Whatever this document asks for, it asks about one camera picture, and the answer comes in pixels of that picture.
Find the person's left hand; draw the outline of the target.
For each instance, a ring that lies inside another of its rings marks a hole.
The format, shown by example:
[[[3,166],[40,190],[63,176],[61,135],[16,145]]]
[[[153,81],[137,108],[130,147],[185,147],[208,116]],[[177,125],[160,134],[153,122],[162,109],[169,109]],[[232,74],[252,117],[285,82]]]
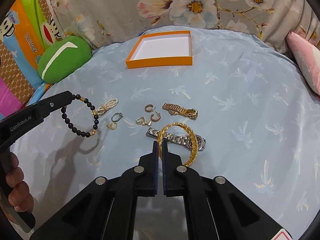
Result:
[[[24,181],[24,173],[19,167],[18,158],[12,152],[10,152],[10,162],[12,169],[5,177],[7,184],[12,188],[12,192],[8,196],[9,204],[17,212],[31,213],[34,208],[34,198],[28,184]]]

